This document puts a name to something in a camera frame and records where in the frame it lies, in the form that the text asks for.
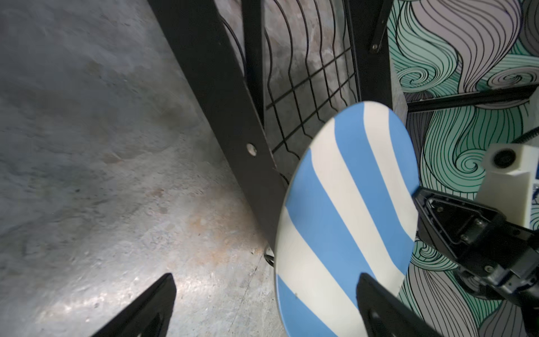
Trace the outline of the blue striped plate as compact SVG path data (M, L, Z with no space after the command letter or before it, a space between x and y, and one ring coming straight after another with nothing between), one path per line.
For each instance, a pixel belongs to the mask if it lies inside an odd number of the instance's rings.
M283 202L275 290L289 336L365 336L361 274L397 295L418 228L411 137L382 103L328 120L304 152Z

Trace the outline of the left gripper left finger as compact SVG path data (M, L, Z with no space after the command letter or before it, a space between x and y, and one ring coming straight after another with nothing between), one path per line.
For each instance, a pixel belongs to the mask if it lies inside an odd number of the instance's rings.
M166 273L94 335L165 337L176 294L173 275Z

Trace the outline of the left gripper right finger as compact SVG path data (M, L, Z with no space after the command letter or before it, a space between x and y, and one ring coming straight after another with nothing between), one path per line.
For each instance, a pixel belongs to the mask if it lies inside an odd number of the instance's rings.
M369 274L360 275L357 302L369 337L439 335Z

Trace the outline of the black wire dish rack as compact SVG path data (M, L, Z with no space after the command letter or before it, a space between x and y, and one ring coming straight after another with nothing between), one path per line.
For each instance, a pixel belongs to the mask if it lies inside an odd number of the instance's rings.
M391 1L151 1L270 247L312 138L360 101L392 103Z

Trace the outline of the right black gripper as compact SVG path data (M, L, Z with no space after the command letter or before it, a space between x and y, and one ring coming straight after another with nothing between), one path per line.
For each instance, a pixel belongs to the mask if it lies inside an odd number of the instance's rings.
M427 188L418 188L413 201L418 237L458 265L468 293L538 307L538 232L497 209Z

